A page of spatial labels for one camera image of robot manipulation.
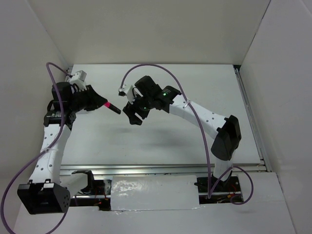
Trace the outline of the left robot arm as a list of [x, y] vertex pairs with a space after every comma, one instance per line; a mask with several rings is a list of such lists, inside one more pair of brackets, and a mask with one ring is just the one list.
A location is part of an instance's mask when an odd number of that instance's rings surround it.
[[42, 155], [28, 182], [19, 185], [17, 190], [31, 215], [65, 213], [70, 207], [71, 198], [78, 192], [89, 195], [96, 190], [94, 175], [90, 170], [76, 170], [62, 181], [60, 168], [76, 113], [96, 110], [107, 99], [97, 94], [91, 85], [79, 89], [78, 85], [68, 82], [58, 82], [52, 88], [52, 96], [44, 116]]

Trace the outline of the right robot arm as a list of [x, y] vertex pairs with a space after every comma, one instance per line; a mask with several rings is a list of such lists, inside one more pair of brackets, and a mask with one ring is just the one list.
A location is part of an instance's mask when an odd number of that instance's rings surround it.
[[123, 111], [132, 125], [141, 125], [149, 112], [156, 109], [202, 127], [203, 132], [213, 139], [211, 153], [216, 158], [213, 186], [218, 191], [224, 191], [229, 186], [232, 156], [241, 141], [237, 117], [213, 113], [190, 101], [180, 90], [172, 86], [161, 88], [150, 76], [142, 77], [134, 85], [122, 85], [118, 94], [128, 99]]

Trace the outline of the pink highlighter marker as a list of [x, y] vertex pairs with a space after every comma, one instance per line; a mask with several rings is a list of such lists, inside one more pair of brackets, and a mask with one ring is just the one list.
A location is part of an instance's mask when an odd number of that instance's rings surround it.
[[111, 104], [110, 102], [106, 102], [104, 106], [113, 111], [114, 113], [117, 113], [118, 115], [121, 114], [121, 110], [117, 108], [115, 105]]

